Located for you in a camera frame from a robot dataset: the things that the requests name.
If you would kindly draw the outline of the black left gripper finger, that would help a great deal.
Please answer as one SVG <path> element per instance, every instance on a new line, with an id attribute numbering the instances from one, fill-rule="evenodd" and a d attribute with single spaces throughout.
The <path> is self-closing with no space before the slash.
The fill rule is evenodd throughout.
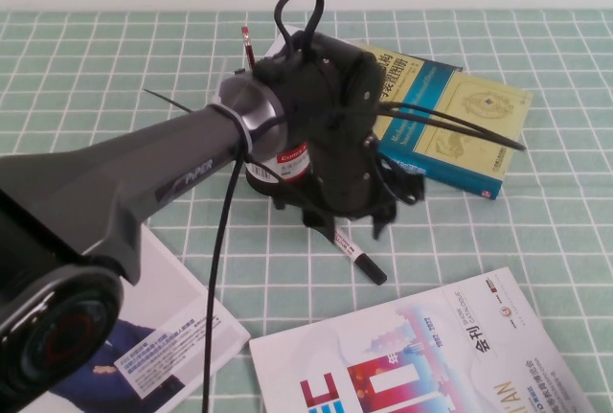
<path id="1" fill-rule="evenodd" d="M 387 192 L 375 193 L 372 197 L 370 217 L 373 225 L 373 239 L 378 241 L 387 225 L 397 218 L 397 198 Z"/>
<path id="2" fill-rule="evenodd" d="M 302 220 L 307 228 L 319 232 L 328 241 L 335 241 L 334 212 L 320 199 L 302 201 Z"/>

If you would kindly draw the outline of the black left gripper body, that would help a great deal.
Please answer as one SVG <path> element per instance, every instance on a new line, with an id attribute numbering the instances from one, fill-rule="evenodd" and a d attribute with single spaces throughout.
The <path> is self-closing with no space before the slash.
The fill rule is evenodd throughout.
<path id="1" fill-rule="evenodd" d="M 313 135 L 308 152 L 322 214 L 348 219 L 376 214 L 380 188 L 372 133 L 349 141 L 339 134 Z"/>

